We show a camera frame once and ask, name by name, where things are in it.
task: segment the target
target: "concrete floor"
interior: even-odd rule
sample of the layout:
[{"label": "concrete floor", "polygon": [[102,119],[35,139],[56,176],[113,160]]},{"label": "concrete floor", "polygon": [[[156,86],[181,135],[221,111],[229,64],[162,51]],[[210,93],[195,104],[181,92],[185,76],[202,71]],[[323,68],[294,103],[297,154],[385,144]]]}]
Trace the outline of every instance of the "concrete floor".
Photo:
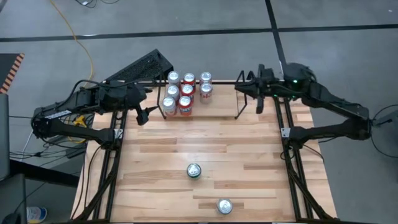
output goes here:
[{"label": "concrete floor", "polygon": [[[120,0],[94,9],[75,1],[55,1],[75,33],[118,34],[230,28],[270,28],[264,1]],[[279,27],[350,26],[398,23],[398,2],[388,0],[272,1]],[[0,37],[70,35],[62,18],[47,0],[8,1],[0,13]],[[384,106],[398,103],[398,30],[353,30],[281,33],[286,60],[310,66],[332,93],[369,108],[371,116]],[[234,79],[241,70],[256,72],[259,63],[280,73],[271,33],[191,35],[84,40],[100,81],[135,59],[158,48],[181,72],[211,71],[216,79]],[[84,51],[72,40],[3,42],[1,53],[25,53],[9,90],[10,114],[31,116],[38,106],[64,99],[73,84],[86,78],[90,65]],[[323,109],[312,110],[315,126],[339,123],[343,118]],[[11,150],[20,151],[30,133],[29,121],[11,120]],[[381,150],[398,155],[397,128],[386,125],[374,131]],[[42,142],[32,139],[27,151]],[[378,153],[370,141],[346,138],[321,145],[338,216],[342,220],[395,223],[398,220],[397,161]],[[48,160],[28,159],[32,164]],[[76,172],[81,159],[60,160],[47,167]],[[35,183],[27,183],[27,191]],[[58,203],[49,198],[62,192]],[[46,206],[48,221],[66,220],[73,189],[47,185],[28,199]]]}]

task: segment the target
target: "fallen can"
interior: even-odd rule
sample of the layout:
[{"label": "fallen can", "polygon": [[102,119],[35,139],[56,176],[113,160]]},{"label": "fallen can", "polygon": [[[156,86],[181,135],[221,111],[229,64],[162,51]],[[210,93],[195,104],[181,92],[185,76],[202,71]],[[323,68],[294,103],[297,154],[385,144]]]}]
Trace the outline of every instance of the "fallen can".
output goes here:
[{"label": "fallen can", "polygon": [[164,98],[162,104],[166,116],[174,116],[177,113],[177,105],[172,97],[168,96]]},{"label": "fallen can", "polygon": [[209,83],[204,83],[200,86],[200,103],[210,103],[211,94],[213,93],[213,86]]},{"label": "fallen can", "polygon": [[169,85],[169,87],[167,87],[167,96],[172,97],[176,104],[178,104],[180,100],[180,90],[176,85]]},{"label": "fallen can", "polygon": [[211,74],[210,72],[203,72],[200,74],[199,84],[210,83],[211,84]]},{"label": "fallen can", "polygon": [[169,72],[169,75],[167,76],[167,80],[169,81],[170,85],[176,85],[180,87],[181,85],[181,77],[180,74],[176,71],[171,71]]},{"label": "fallen can", "polygon": [[181,89],[182,96],[188,96],[193,103],[193,87],[191,85],[184,85]]},{"label": "fallen can", "polygon": [[198,179],[201,174],[201,168],[198,164],[189,164],[187,168],[187,174],[190,178]]},{"label": "fallen can", "polygon": [[217,202],[217,209],[221,214],[227,215],[232,212],[232,202],[225,198],[219,199]]},{"label": "fallen can", "polygon": [[195,76],[192,73],[187,73],[184,75],[183,83],[185,85],[191,85],[193,87],[193,92],[195,93],[195,89],[196,89],[195,86],[196,86],[197,81],[195,79]]},{"label": "fallen can", "polygon": [[190,116],[192,114],[192,102],[189,96],[181,96],[180,112],[182,116]]}]

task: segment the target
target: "can lid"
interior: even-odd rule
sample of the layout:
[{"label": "can lid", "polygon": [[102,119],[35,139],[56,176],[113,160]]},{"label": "can lid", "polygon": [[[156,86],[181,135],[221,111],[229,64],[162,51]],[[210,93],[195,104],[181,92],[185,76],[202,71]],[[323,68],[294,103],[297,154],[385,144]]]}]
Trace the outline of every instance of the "can lid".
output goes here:
[{"label": "can lid", "polygon": [[191,103],[189,96],[183,96],[180,98],[180,106],[188,106]]},{"label": "can lid", "polygon": [[192,91],[193,91],[193,87],[192,87],[191,85],[184,85],[184,86],[182,87],[182,92],[183,92],[183,93],[189,94],[189,93],[191,93]]},{"label": "can lid", "polygon": [[166,97],[163,99],[163,105],[164,106],[172,106],[174,103],[174,99],[172,97]]},{"label": "can lid", "polygon": [[189,164],[187,174],[190,177],[198,177],[201,173],[201,168],[198,164]]},{"label": "can lid", "polygon": [[204,81],[211,80],[211,74],[210,74],[210,72],[203,72],[203,73],[200,75],[200,78],[201,78],[202,80],[204,80]]},{"label": "can lid", "polygon": [[219,199],[217,208],[222,214],[229,214],[232,211],[232,202],[229,199]]},{"label": "can lid", "polygon": [[201,85],[200,90],[204,91],[205,93],[210,92],[213,87],[209,83],[204,83]]},{"label": "can lid", "polygon": [[178,74],[178,72],[176,72],[176,71],[169,72],[169,78],[171,80],[177,80],[177,79],[179,79],[179,77],[180,77],[180,75]]},{"label": "can lid", "polygon": [[167,93],[172,95],[178,93],[178,87],[175,85],[170,85],[167,89]]},{"label": "can lid", "polygon": [[187,82],[192,82],[194,81],[195,76],[192,73],[187,73],[184,75],[184,80]]}]

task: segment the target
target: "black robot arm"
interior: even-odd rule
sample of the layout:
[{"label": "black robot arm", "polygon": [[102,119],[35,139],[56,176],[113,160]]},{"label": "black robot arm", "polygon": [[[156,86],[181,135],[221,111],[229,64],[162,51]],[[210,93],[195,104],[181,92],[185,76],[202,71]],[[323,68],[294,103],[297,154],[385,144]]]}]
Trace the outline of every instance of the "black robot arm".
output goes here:
[{"label": "black robot arm", "polygon": [[347,117],[341,124],[308,128],[292,127],[281,130],[282,137],[293,147],[301,148],[309,139],[337,138],[346,136],[351,139],[365,140],[370,137],[371,121],[369,110],[358,103],[351,103],[332,95],[326,87],[319,84],[313,72],[306,66],[290,63],[284,71],[284,80],[274,76],[271,68],[259,65],[257,77],[249,73],[247,83],[237,83],[235,90],[257,98],[256,113],[262,113],[264,98],[283,97],[296,100],[312,108],[325,108]]},{"label": "black robot arm", "polygon": [[140,107],[139,103],[146,99],[146,93],[152,90],[135,83],[110,81],[98,83],[91,88],[81,88],[74,92],[77,84],[65,101],[40,107],[34,111],[31,125],[38,138],[64,135],[95,140],[103,148],[116,146],[115,139],[120,138],[120,134],[116,130],[109,128],[95,130],[73,126],[63,123],[59,118],[72,114],[103,114],[113,111],[136,110],[137,123],[143,125],[148,121],[149,113],[157,108],[143,110]]}]

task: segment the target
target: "wooden tabletop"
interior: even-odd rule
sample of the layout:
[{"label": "wooden tabletop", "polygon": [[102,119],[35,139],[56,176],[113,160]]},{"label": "wooden tabletop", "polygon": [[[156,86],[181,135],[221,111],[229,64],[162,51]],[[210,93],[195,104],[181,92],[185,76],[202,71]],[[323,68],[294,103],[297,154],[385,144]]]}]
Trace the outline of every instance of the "wooden tabletop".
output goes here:
[{"label": "wooden tabletop", "polygon": [[[217,92],[236,92],[218,86]],[[154,106],[157,91],[148,94],[142,106]],[[238,95],[238,107],[243,96]],[[256,100],[239,119],[226,116],[173,118],[163,120],[159,110],[152,112],[144,126],[136,124],[130,111],[113,202],[112,222],[271,222],[294,221],[285,163],[280,159],[280,131],[271,98],[264,101],[263,114],[256,114]],[[291,103],[296,126],[313,126],[310,109],[298,100]],[[94,128],[108,128],[111,114],[96,115]],[[319,150],[317,141],[307,145]],[[86,164],[98,147],[90,142]],[[301,149],[308,189],[331,216],[336,216],[322,160],[306,148]],[[104,151],[97,153],[90,170],[88,202],[98,189]],[[202,168],[201,177],[192,180],[186,169],[192,162]],[[87,185],[85,166],[83,198]],[[75,204],[81,193],[76,192]],[[302,215],[305,216],[298,190]],[[216,210],[219,198],[228,198],[233,211],[222,215]],[[104,215],[104,203],[101,215]],[[83,210],[83,200],[76,215]]]}]

